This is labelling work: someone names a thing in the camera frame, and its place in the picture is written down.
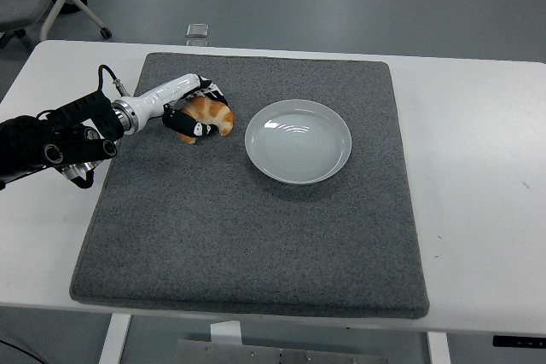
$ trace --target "gray mat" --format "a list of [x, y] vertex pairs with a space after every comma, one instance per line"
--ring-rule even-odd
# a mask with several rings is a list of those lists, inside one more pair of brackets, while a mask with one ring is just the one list
[[[160, 120], [125, 137], [74, 271], [82, 303], [143, 309], [418, 318], [428, 300], [388, 65], [151, 54], [136, 94], [195, 72], [235, 113], [194, 146]], [[256, 169], [246, 125], [272, 102], [334, 109], [346, 166], [290, 186]]]

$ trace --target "plate rim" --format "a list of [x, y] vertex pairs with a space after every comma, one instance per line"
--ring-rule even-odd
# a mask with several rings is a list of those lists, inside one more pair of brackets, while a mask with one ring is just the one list
[[[254, 125], [254, 123], [256, 123], [256, 121], [257, 121], [256, 118], [259, 118], [260, 114], [263, 115], [264, 111], [269, 111], [273, 106], [281, 105], [281, 104], [287, 104], [289, 102], [297, 103], [297, 104], [298, 103], [299, 104], [304, 103], [306, 105], [312, 105], [312, 106], [320, 106], [322, 108], [322, 110], [325, 109], [327, 112], [331, 113], [334, 116], [335, 120], [340, 123], [342, 132], [344, 134], [346, 134], [346, 139], [345, 139], [346, 142], [344, 143], [344, 147], [346, 149], [343, 150], [343, 155], [341, 157], [341, 160], [338, 161], [338, 163], [334, 166], [334, 168], [332, 168], [326, 174], [324, 174], [322, 176], [319, 176], [318, 178], [309, 180], [309, 181], [302, 181], [302, 182], [300, 182], [300, 181], [289, 181], [289, 180], [283, 179], [283, 178], [281, 178], [279, 176], [276, 176], [276, 175], [272, 174], [271, 172], [268, 172], [267, 170], [265, 170], [259, 164], [257, 164], [257, 161], [255, 161], [255, 158], [253, 157], [253, 155], [250, 152], [250, 148], [249, 148], [250, 141], [249, 140], [251, 139], [250, 134], [251, 134], [251, 132], [253, 132], [251, 130], [251, 127]], [[248, 122], [247, 128], [245, 130], [245, 149], [247, 151], [247, 156], [251, 160], [253, 165], [256, 168], [258, 168], [258, 170], [260, 170], [260, 172], [264, 173], [266, 176], [268, 176], [268, 177], [270, 177], [270, 178], [272, 178], [272, 179], [274, 179], [274, 180], [276, 180], [278, 182], [282, 182], [282, 183], [286, 183], [286, 184], [290, 184], [290, 185], [309, 185], [309, 184], [324, 181], [324, 180], [330, 178], [331, 176], [338, 173], [346, 165], [347, 160], [351, 156], [352, 135], [351, 135], [351, 130], [349, 130], [349, 126], [347, 125], [345, 120], [336, 111], [334, 111], [332, 108], [330, 108], [330, 107], [328, 107], [328, 106], [326, 106], [326, 105], [324, 105], [324, 104], [322, 104], [320, 102], [317, 102], [317, 101], [299, 99], [299, 98], [292, 98], [292, 99], [279, 100], [279, 101], [272, 102], [271, 104], [268, 104], [267, 106], [261, 108], [257, 113], [255, 113], [253, 115], [253, 117]]]

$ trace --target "white plate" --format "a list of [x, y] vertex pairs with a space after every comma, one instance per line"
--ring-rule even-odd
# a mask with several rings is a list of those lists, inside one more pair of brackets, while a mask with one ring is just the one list
[[351, 133], [335, 111], [308, 100], [284, 100], [248, 123], [245, 146], [265, 175], [294, 184], [330, 178], [347, 162]]

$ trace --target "croissant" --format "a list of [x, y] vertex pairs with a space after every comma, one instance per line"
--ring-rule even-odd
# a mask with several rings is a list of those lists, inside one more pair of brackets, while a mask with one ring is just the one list
[[[198, 95], [187, 100], [180, 110], [203, 124], [214, 124], [221, 136], [227, 136], [233, 128], [233, 113], [220, 101]], [[178, 138], [188, 144], [195, 144], [196, 138], [178, 133]]]

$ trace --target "white desk surface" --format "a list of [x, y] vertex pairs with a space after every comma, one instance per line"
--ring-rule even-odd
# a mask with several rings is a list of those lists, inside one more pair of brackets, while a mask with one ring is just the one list
[[[37, 46], [0, 104], [0, 121], [96, 90], [102, 63], [132, 93], [146, 55], [158, 51], [384, 61], [391, 68], [430, 311], [416, 321], [268, 319], [546, 336], [544, 64], [48, 41]], [[221, 86], [221, 78], [214, 80]], [[108, 81], [105, 93], [117, 96]], [[98, 167], [89, 190], [47, 170], [0, 192], [0, 304], [227, 317], [110, 309], [69, 297], [106, 170], [106, 163]]]

